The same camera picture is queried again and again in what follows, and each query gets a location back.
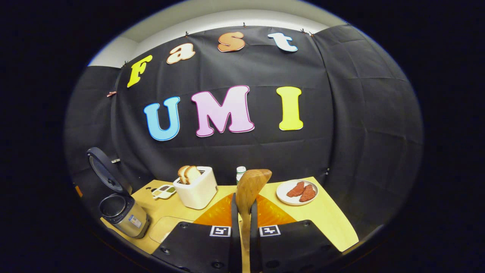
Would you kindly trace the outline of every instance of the small bottle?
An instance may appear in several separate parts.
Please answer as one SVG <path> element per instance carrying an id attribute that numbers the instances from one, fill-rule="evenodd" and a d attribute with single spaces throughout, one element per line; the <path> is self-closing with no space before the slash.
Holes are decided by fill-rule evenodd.
<path id="1" fill-rule="evenodd" d="M 239 180 L 241 179 L 241 177 L 243 176 L 243 174 L 246 172 L 246 167 L 244 166 L 240 166 L 240 167 L 237 167 L 236 169 L 236 185 L 239 183 Z"/>

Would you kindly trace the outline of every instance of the yellow letter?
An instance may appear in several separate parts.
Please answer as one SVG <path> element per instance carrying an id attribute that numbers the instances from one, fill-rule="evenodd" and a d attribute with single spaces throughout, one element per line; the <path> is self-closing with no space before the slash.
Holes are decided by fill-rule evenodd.
<path id="1" fill-rule="evenodd" d="M 298 109 L 298 96 L 302 91 L 299 88 L 285 86 L 276 89 L 276 93 L 281 96 L 283 105 L 283 121 L 279 128 L 283 131 L 300 130 L 303 122 L 300 120 L 300 110 Z"/>
<path id="2" fill-rule="evenodd" d="M 151 61 L 152 58 L 152 55 L 148 55 L 131 66 L 131 76 L 129 77 L 127 87 L 130 87 L 140 81 L 138 74 L 143 74 L 143 72 L 145 72 L 146 63 Z"/>
<path id="3" fill-rule="evenodd" d="M 219 37 L 219 45 L 217 45 L 217 49 L 220 52 L 227 52 L 227 51 L 238 51 L 244 47 L 246 44 L 244 40 L 241 38 L 244 37 L 244 34 L 240 32 L 229 32 L 222 34 Z"/>
<path id="4" fill-rule="evenodd" d="M 195 55 L 193 51 L 194 45 L 191 43 L 186 43 L 183 45 L 179 45 L 178 47 L 170 50 L 170 56 L 167 58 L 167 63 L 169 65 L 174 64 L 180 60 L 187 60 L 192 58 Z"/>

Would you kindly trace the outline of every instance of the pink letter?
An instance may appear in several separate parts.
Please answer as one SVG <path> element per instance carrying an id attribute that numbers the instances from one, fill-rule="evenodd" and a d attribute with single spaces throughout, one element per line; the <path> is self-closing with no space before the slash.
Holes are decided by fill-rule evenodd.
<path id="1" fill-rule="evenodd" d="M 214 129 L 209 126 L 209 118 L 214 123 L 219 133 L 226 129 L 227 119 L 231 115 L 232 123 L 229 131 L 233 133 L 249 132 L 254 129 L 254 123 L 249 120 L 247 111 L 246 95 L 249 87 L 237 85 L 229 88 L 222 106 L 208 91 L 195 93 L 192 101 L 197 105 L 199 118 L 198 137 L 208 137 L 214 134 Z"/>

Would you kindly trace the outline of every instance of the white toaster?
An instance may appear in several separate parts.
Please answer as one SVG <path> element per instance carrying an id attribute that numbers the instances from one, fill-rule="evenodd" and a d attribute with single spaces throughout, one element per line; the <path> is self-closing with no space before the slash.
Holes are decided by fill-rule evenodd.
<path id="1" fill-rule="evenodd" d="M 184 206 L 194 209 L 203 209 L 212 200 L 217 192 L 217 183 L 215 182 L 214 172 L 211 167 L 197 167 L 202 173 L 190 185 L 180 182 L 180 177 L 174 181 L 174 187 Z"/>

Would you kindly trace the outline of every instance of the wooden spatula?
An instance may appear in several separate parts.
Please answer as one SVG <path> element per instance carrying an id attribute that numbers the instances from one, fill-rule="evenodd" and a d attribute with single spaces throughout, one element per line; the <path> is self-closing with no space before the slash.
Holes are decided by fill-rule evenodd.
<path id="1" fill-rule="evenodd" d="M 247 170 L 239 180 L 236 188 L 236 205 L 242 218 L 241 240 L 246 251 L 249 251 L 251 230 L 251 206 L 261 189 L 270 180 L 273 173 L 267 169 Z"/>

